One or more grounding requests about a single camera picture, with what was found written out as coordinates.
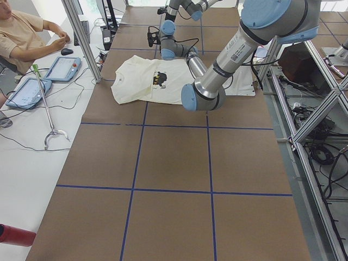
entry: man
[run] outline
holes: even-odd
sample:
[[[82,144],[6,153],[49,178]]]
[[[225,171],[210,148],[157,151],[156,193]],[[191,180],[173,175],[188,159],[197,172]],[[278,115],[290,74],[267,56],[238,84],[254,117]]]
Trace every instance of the man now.
[[[50,30],[60,39],[46,46],[36,32]],[[64,48],[70,37],[57,24],[11,9],[0,0],[0,55],[25,74],[33,61]]]

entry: blue joint cap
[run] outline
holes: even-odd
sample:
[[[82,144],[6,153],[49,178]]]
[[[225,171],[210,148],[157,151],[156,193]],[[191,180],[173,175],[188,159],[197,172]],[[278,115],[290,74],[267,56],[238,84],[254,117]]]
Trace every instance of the blue joint cap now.
[[[185,84],[181,90],[181,103],[186,110],[197,110],[197,98],[192,84]]]
[[[169,49],[162,49],[161,55],[163,60],[173,60],[175,58],[175,53]]]
[[[173,21],[165,20],[160,29],[165,35],[174,35],[176,26]]]
[[[199,19],[202,18],[202,11],[195,11],[192,15],[191,15],[192,19],[195,21],[198,21]]]
[[[278,44],[280,45],[307,41],[316,37],[316,35],[318,34],[318,30],[319,30],[319,26],[297,33],[297,34],[292,34],[286,37],[278,38],[277,41],[278,41]]]

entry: computer mouse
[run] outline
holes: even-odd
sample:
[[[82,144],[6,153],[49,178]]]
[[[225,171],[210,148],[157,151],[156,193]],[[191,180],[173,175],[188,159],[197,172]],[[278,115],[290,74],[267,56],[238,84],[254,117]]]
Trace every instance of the computer mouse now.
[[[69,48],[63,48],[60,53],[61,55],[68,55],[68,54],[71,54],[73,53],[74,51],[72,49],[69,49]]]

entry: white desk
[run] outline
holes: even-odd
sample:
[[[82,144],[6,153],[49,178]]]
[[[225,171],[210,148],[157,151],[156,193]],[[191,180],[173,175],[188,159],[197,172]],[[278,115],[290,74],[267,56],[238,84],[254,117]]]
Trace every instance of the white desk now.
[[[90,29],[93,28],[93,21],[94,19],[90,22]],[[71,37],[71,42],[66,47],[73,49],[74,53],[69,56],[81,57],[82,60],[81,67],[73,79],[75,80],[88,65],[83,58],[81,48],[73,45],[72,29],[68,20],[63,23],[62,28]],[[94,57],[97,57],[99,54],[98,48],[103,49],[100,29],[98,27],[94,28],[90,36],[91,49]],[[39,68],[47,68],[50,67],[57,56],[60,56],[60,52],[38,59],[35,63],[38,64]],[[34,74],[25,76],[23,80],[28,77],[34,77]],[[77,80],[77,83],[82,85],[84,90],[73,109],[50,109],[56,129],[65,130],[71,142],[67,141],[63,135],[56,135],[49,139],[48,149],[50,150],[70,148],[75,138],[81,117],[95,85],[90,70],[86,70]],[[73,83],[64,89],[68,84],[53,83],[48,94],[52,95],[47,97],[47,103],[50,107],[61,105],[70,108],[74,105],[82,87]],[[13,116],[20,112],[20,110],[6,109],[9,108],[4,105],[2,110],[6,116]],[[37,150],[44,149],[44,139],[51,131],[44,108],[35,108],[11,119],[13,125],[7,129],[0,129],[1,134],[15,139],[27,147]],[[0,148],[0,223],[37,232],[69,152],[35,152],[1,136]],[[30,247],[0,244],[0,257],[3,261],[24,261],[29,250]]]

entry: red cylinder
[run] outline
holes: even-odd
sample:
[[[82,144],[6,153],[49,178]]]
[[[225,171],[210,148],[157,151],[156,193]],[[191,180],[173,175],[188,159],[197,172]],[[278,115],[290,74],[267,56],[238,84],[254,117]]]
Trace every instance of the red cylinder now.
[[[0,224],[0,243],[16,246],[31,246],[35,236],[35,232]]]

